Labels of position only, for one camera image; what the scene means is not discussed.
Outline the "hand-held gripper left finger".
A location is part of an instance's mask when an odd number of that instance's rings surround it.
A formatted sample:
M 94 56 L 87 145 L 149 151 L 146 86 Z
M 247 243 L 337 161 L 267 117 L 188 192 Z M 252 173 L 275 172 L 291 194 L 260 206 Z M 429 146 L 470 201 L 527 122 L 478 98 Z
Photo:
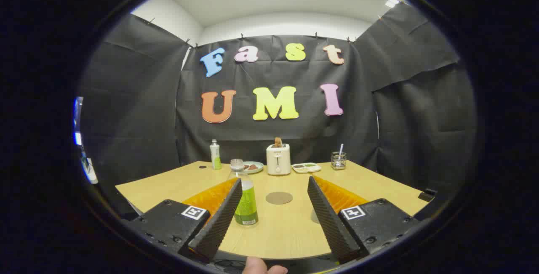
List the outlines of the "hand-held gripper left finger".
M 242 194 L 241 180 L 232 178 L 183 202 L 165 199 L 126 224 L 168 253 L 208 263 L 227 233 Z

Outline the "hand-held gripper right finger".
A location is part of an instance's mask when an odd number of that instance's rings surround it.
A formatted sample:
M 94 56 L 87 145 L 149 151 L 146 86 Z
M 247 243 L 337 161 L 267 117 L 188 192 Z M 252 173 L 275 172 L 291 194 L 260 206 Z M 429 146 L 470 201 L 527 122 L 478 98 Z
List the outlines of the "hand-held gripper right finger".
M 419 224 L 389 200 L 367 202 L 317 176 L 310 176 L 307 193 L 331 253 L 341 264 L 389 247 Z

